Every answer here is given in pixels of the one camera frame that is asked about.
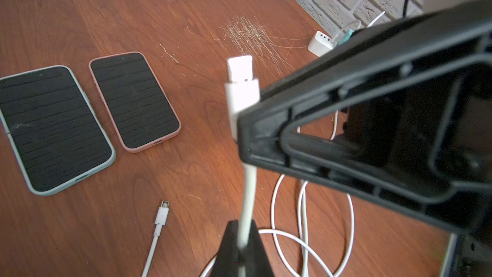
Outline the green-cased smartphone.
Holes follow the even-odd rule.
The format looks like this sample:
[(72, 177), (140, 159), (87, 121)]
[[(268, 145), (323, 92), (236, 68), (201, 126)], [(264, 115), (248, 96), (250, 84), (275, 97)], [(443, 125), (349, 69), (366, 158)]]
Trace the green-cased smartphone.
[(117, 152), (64, 65), (1, 78), (1, 122), (29, 190), (54, 195), (111, 166)]

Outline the white power strip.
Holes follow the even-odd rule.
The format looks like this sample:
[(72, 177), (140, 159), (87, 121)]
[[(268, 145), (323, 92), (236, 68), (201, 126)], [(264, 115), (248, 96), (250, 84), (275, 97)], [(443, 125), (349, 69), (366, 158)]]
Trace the white power strip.
[(324, 56), (332, 51), (334, 47), (335, 45), (332, 43), (331, 38), (320, 31), (315, 33), (307, 46), (308, 51), (317, 57)]

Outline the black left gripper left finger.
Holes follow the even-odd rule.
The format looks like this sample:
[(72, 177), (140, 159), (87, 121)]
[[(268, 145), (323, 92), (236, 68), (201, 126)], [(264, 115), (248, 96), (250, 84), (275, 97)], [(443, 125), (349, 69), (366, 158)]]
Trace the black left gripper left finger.
[(211, 269), (211, 277), (237, 277), (239, 251), (237, 246), (238, 220), (230, 221)]

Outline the pink-cased smartphone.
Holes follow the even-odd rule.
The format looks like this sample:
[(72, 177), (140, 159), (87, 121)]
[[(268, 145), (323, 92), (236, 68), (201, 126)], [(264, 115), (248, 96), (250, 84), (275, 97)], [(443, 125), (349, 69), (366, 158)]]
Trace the pink-cased smartphone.
[(142, 53), (95, 58), (88, 67), (126, 151), (138, 153), (179, 135), (182, 124)]

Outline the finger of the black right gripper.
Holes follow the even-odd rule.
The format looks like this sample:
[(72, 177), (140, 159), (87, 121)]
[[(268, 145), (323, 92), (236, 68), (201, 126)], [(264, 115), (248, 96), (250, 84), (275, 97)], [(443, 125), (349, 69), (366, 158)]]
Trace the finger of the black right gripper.
[(243, 162), (491, 231), (491, 0), (357, 31), (238, 117)]

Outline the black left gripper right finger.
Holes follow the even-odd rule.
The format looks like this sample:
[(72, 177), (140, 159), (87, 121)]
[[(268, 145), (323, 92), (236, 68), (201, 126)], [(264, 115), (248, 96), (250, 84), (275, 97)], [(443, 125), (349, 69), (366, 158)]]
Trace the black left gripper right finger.
[(251, 223), (249, 240), (243, 249), (243, 275), (246, 277), (274, 277), (259, 229), (255, 221)]

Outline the teal USB charger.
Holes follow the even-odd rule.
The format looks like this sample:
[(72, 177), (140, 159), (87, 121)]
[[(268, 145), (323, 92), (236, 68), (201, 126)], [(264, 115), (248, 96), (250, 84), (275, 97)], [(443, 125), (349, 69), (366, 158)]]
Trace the teal USB charger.
[(340, 39), (340, 41), (338, 42), (339, 45), (342, 45), (344, 43), (346, 43), (353, 35), (354, 33), (354, 30), (353, 29), (349, 29), (345, 34), (344, 36)]

